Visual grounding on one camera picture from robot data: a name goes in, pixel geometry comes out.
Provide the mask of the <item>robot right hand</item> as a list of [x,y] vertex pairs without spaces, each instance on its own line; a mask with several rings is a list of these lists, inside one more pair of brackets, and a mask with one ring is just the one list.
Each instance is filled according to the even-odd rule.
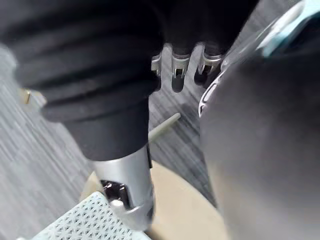
[[219,73],[256,0],[3,0],[0,42],[15,80],[46,99],[42,116],[61,123],[92,162],[105,197],[131,229],[146,231],[155,206],[149,97],[162,86],[170,45],[171,87],[184,88],[191,54],[204,52],[197,85]]

